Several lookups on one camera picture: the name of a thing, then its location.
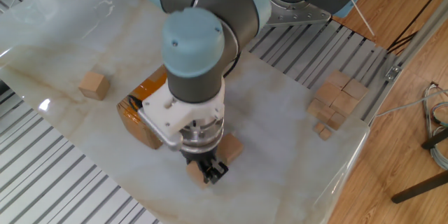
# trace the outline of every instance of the wooden cube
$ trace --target wooden cube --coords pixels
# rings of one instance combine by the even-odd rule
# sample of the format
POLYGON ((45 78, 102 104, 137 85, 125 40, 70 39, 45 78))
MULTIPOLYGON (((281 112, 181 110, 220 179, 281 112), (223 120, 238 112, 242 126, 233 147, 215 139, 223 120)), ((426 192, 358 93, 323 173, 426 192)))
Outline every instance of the wooden cube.
POLYGON ((359 83, 357 80, 353 79, 344 87, 342 90, 349 94, 351 97, 360 101, 369 92, 369 89, 364 87, 363 84, 359 83))
POLYGON ((338 70, 334 70, 330 74, 330 76, 325 80, 325 82, 333 84, 335 87, 339 88, 339 90, 342 90, 342 88, 344 88, 349 81, 350 77, 348 77, 344 73, 341 73, 338 70))
POLYGON ((307 112, 316 118, 324 106, 325 104, 322 101, 319 101, 318 99, 313 99, 313 101, 311 102, 311 104, 307 109, 307 112))
POLYGON ((322 123, 327 123, 334 113, 335 111, 332 108, 324 106, 317 114, 317 119, 322 121, 322 123))
POLYGON ((325 129, 325 125, 323 123, 318 122, 318 124, 314 127, 314 132, 320 134, 322 130, 325 129))
POLYGON ((335 87, 331 83, 324 83, 314 95, 319 101, 323 102, 327 106, 331 106, 341 90, 335 87))
POLYGON ((216 156, 230 165, 243 152, 244 145, 232 134, 226 134, 218 144, 216 156))
POLYGON ((345 122, 345 120, 346 120, 345 116, 336 112, 329 119, 329 121, 327 122, 327 125, 334 130, 338 130, 341 127, 342 123, 345 122))
POLYGON ((89 71, 78 88, 85 97, 102 101, 110 86, 104 75, 89 71))
POLYGON ((190 179, 195 182, 197 186, 201 189, 205 189, 207 186, 210 185, 210 181, 208 183, 204 183, 204 175, 202 171, 197 166, 196 161, 190 162, 190 164, 187 165, 187 174, 190 177, 190 179))
POLYGON ((324 141, 329 139, 331 137, 331 131, 327 128, 323 129, 322 132, 319 134, 320 138, 324 141))
POLYGON ((358 105, 357 99, 348 95, 346 92, 341 92, 333 104, 331 104, 331 108, 344 117, 349 117, 356 105, 358 105))

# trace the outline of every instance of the marble tabletop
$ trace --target marble tabletop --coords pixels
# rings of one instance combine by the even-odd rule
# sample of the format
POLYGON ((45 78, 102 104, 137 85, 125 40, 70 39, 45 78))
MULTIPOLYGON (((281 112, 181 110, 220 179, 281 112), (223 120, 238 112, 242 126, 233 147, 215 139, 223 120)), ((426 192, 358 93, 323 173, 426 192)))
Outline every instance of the marble tabletop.
POLYGON ((126 131, 116 104, 161 65, 165 18, 146 0, 26 0, 0 16, 0 79, 164 224, 326 223, 369 128, 350 117, 322 141, 312 92, 248 52, 225 80, 245 149, 216 185, 126 131), (87 71, 110 80, 104 101, 79 92, 87 71))

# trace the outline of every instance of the black pole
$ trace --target black pole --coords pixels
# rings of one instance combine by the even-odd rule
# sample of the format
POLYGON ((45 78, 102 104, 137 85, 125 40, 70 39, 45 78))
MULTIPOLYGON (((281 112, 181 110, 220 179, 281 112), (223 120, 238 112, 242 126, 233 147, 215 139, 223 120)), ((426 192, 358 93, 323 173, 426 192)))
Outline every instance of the black pole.
POLYGON ((431 137, 424 143, 422 143, 421 147, 425 150, 432 149, 436 144, 448 138, 448 128, 444 129, 440 133, 437 133, 435 136, 431 137))
POLYGON ((412 197, 415 197, 422 193, 426 193, 429 190, 432 190, 439 186, 443 186, 446 183, 448 183, 448 171, 444 171, 441 174, 438 174, 430 179, 412 186, 411 188, 397 193, 392 197, 392 202, 395 204, 404 202, 405 200, 408 200, 412 197))

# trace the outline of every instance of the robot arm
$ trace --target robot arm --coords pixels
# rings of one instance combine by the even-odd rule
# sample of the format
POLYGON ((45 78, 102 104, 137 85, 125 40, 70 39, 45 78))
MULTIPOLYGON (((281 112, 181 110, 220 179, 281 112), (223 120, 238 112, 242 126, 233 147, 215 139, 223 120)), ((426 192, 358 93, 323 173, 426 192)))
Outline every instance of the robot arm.
POLYGON ((223 136, 223 71, 269 20, 270 0, 150 1, 171 13, 162 30, 167 82, 142 102, 139 115, 215 183, 228 170, 215 156, 223 136))

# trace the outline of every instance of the wooden floor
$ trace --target wooden floor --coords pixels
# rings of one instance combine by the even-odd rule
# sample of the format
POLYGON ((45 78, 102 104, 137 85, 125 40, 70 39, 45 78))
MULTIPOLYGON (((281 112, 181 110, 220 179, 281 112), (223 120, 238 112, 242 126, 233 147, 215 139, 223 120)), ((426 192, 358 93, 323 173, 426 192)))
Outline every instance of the wooden floor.
MULTIPOLYGON (((422 9, 428 0, 359 0, 358 6, 366 20, 372 26, 376 37, 373 37, 356 10, 344 18, 335 18, 348 28, 375 41, 378 45, 388 48, 393 40, 406 28, 414 16, 422 9)), ((417 31, 431 16, 442 0, 434 0, 421 18, 416 21, 407 35, 417 31)))
MULTIPOLYGON (((407 13, 415 15, 424 5, 415 1, 361 1, 380 45, 388 46, 413 18, 407 13), (390 7, 391 1, 399 3, 396 8, 390 7)), ((415 29, 423 25, 440 2, 435 0, 415 29)), ((354 15, 351 13, 343 23, 366 36, 367 29, 354 15)), ((420 99, 431 81, 448 89, 448 22, 403 71, 380 112, 420 99)), ((436 97, 430 104, 442 100, 448 101, 448 97, 436 97)), ((442 172, 430 153, 420 147, 426 139, 421 104, 377 118, 329 223, 448 223, 448 185, 402 204, 390 200, 395 193, 442 172)), ((440 148, 448 155, 448 141, 442 142, 440 148)))

